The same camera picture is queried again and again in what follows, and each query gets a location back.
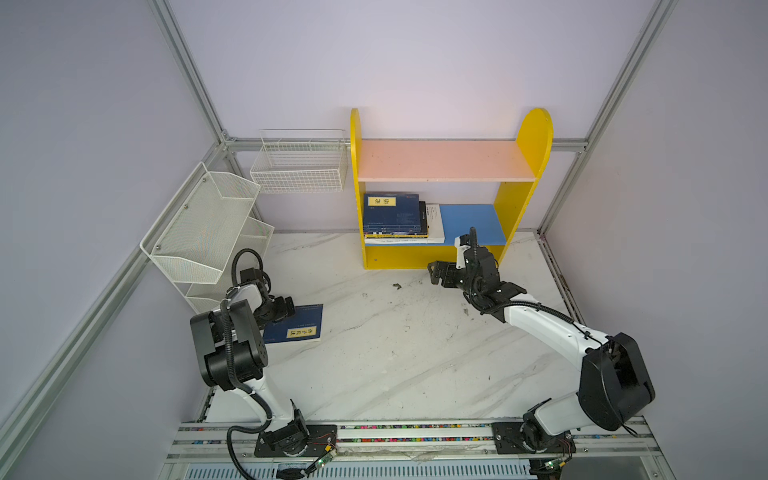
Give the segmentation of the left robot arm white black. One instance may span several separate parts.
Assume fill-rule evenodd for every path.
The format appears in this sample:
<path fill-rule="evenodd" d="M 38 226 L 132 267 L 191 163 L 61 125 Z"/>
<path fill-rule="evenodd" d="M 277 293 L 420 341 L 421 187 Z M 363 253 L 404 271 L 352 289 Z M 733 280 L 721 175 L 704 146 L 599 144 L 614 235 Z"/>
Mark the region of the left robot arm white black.
<path fill-rule="evenodd" d="M 238 431 L 257 434 L 272 452 L 299 456 L 308 448 L 309 429 L 293 400 L 268 378 L 262 335 L 264 326 L 290 312 L 288 300 L 271 295 L 269 276 L 247 268 L 217 307 L 190 319 L 190 328 L 203 381 L 244 400 L 261 421 Z"/>

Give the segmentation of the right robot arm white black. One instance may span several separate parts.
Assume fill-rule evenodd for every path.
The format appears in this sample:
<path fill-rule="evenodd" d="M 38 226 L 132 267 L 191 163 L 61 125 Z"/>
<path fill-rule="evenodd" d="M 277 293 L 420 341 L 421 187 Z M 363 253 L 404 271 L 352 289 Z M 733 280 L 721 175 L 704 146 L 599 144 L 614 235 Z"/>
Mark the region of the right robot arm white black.
<path fill-rule="evenodd" d="M 515 446 L 540 453 L 574 429 L 623 429 L 656 398 L 639 345 L 625 333 L 590 329 L 547 306 L 526 289 L 502 280 L 497 260 L 474 231 L 456 239 L 455 261 L 434 261 L 430 281 L 461 290 L 480 314 L 520 328 L 568 360 L 579 374 L 575 392 L 545 399 L 523 416 Z"/>

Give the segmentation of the white portfolio book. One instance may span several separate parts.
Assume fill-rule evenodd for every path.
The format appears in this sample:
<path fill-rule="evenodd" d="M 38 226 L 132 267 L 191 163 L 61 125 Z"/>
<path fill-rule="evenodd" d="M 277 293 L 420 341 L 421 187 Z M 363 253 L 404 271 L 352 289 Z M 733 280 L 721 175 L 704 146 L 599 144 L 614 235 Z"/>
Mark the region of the white portfolio book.
<path fill-rule="evenodd" d="M 444 226 L 439 204 L 425 204 L 425 218 L 427 236 L 424 238 L 415 236 L 384 237 L 364 239 L 366 245 L 415 245 L 415 244 L 443 244 L 445 242 Z"/>

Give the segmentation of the black wolf cover book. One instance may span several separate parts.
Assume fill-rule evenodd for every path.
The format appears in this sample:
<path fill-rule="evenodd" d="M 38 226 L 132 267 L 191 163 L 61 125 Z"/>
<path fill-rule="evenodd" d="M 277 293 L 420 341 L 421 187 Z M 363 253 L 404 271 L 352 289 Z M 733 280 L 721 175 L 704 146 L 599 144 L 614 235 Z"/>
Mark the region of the black wolf cover book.
<path fill-rule="evenodd" d="M 426 238 L 429 233 L 428 228 L 428 219 L 427 219 L 427 206 L 424 201 L 419 202 L 419 220 L 420 220 L 420 230 L 419 230 L 419 236 L 422 238 Z"/>

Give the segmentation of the navy book yellow label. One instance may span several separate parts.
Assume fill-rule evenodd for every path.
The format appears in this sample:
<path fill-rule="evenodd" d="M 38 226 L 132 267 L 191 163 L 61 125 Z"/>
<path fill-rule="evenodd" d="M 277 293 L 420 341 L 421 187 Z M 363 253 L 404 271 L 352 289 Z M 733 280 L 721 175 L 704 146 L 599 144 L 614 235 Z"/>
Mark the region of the navy book yellow label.
<path fill-rule="evenodd" d="M 365 234 L 415 234 L 421 227 L 418 194 L 374 192 L 363 196 Z"/>
<path fill-rule="evenodd" d="M 296 306 L 293 316 L 265 327 L 264 341 L 266 344 L 281 344 L 319 340 L 322 317 L 322 304 Z"/>

